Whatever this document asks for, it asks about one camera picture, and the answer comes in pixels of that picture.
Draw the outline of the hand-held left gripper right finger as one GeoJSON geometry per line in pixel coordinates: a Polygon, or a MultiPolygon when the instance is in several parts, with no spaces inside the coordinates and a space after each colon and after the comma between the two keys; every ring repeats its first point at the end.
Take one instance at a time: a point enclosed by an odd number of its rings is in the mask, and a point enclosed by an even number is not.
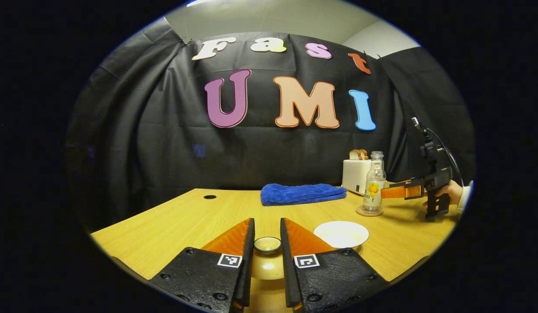
{"type": "Polygon", "coordinates": [[[286,306],[337,313],[389,286],[353,248],[333,248],[288,218],[280,220],[286,306]]]}

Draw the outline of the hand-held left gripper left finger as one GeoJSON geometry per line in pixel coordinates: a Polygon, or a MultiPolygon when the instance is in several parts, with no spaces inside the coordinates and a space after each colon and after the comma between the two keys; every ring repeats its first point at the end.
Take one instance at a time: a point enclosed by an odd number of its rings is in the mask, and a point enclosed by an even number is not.
{"type": "Polygon", "coordinates": [[[216,313],[250,305],[255,222],[247,218],[202,248],[186,247],[150,280],[189,304],[216,313]]]}

